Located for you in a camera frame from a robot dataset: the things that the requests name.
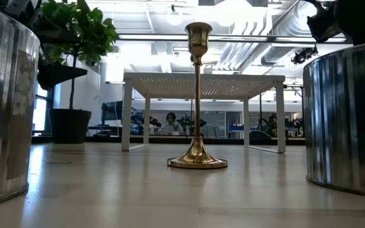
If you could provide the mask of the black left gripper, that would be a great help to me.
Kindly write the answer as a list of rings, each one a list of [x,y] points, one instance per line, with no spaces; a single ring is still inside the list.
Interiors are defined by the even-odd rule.
[[[45,90],[51,90],[55,85],[67,80],[72,80],[87,74],[87,70],[63,65],[47,65],[43,51],[43,44],[77,44],[81,38],[67,30],[48,30],[47,21],[42,15],[42,0],[12,0],[4,12],[25,25],[39,39],[39,73],[37,82]]]

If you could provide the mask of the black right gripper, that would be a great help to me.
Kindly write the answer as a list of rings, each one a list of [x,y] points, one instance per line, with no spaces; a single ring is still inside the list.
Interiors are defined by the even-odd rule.
[[[306,1],[316,9],[315,15],[307,16],[307,24],[317,42],[326,42],[342,30],[355,46],[365,44],[365,0]]]

